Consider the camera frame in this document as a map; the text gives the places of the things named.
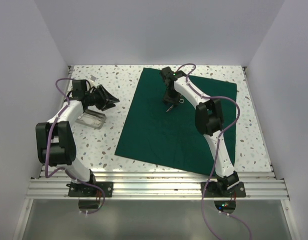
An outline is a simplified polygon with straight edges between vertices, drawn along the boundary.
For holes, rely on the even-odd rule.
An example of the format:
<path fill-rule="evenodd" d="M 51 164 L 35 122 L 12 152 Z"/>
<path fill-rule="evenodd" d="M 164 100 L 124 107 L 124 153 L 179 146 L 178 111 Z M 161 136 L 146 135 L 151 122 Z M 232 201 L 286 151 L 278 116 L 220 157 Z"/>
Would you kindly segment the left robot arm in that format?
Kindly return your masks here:
<path fill-rule="evenodd" d="M 71 126 L 89 107 L 103 112 L 115 107 L 119 99 L 91 80 L 70 78 L 69 81 L 72 90 L 60 92 L 65 98 L 62 108 L 50 120 L 36 125 L 38 159 L 45 166 L 45 178 L 64 171 L 90 197 L 97 192 L 98 185 L 93 172 L 77 158 Z"/>

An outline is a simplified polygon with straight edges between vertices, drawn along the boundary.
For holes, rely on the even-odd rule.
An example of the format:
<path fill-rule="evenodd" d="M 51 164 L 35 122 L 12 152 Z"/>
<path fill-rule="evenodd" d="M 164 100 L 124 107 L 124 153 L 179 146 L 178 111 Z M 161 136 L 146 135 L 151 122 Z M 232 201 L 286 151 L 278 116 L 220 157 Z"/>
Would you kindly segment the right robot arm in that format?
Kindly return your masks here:
<path fill-rule="evenodd" d="M 189 79 L 189 74 L 181 70 L 173 71 L 165 67 L 160 71 L 160 76 L 166 85 L 163 102 L 171 104 L 170 109 L 179 105 L 182 98 L 192 104 L 195 108 L 195 127 L 206 139 L 212 153 L 214 164 L 211 172 L 216 173 L 217 181 L 207 182 L 202 193 L 209 190 L 221 197 L 232 196 L 239 184 L 239 177 L 230 160 L 223 135 L 234 124 L 223 127 L 221 100 L 236 102 L 228 97 L 205 94 Z"/>

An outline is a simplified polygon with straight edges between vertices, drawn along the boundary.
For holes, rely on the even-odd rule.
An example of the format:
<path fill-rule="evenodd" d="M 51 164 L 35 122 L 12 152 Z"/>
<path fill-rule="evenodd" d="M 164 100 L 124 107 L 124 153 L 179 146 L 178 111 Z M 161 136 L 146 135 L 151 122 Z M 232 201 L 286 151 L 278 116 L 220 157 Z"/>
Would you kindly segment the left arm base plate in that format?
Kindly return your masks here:
<path fill-rule="evenodd" d="M 101 181 L 96 182 L 95 185 L 98 188 L 101 188 L 104 193 L 101 194 L 101 196 L 104 196 L 106 198 L 112 197 L 113 192 L 113 182 L 110 181 Z M 86 186 L 82 183 L 68 183 L 66 186 L 69 188 L 68 196 L 72 198 L 88 198 L 88 197 L 96 197 L 96 194 L 101 193 L 100 190 L 98 190 L 95 187 Z"/>

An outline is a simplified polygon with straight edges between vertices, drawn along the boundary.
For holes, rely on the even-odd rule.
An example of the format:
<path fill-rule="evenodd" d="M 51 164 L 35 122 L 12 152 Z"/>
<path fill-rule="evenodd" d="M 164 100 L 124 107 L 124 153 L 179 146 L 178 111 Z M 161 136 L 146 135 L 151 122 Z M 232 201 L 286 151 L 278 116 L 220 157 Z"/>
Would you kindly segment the silver surgical scissors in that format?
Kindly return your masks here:
<path fill-rule="evenodd" d="M 180 99 L 180 100 L 179 100 L 179 103 L 180 103 L 180 104 L 183 104 L 183 103 L 184 103 L 184 99 Z M 171 106 L 166 110 L 166 112 L 169 112 L 169 111 L 172 110 L 174 107 L 176 107 L 175 104 L 171 105 Z"/>

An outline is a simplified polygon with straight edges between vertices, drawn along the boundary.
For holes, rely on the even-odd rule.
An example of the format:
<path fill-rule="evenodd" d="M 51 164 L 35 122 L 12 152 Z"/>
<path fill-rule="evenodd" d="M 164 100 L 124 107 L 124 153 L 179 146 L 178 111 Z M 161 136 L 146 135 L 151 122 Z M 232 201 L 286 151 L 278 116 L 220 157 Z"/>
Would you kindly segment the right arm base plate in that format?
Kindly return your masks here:
<path fill-rule="evenodd" d="M 243 182 L 239 182 L 229 190 L 222 190 L 217 186 L 217 182 L 211 181 L 208 183 L 204 193 L 204 198 L 244 198 L 246 197 L 245 187 Z"/>

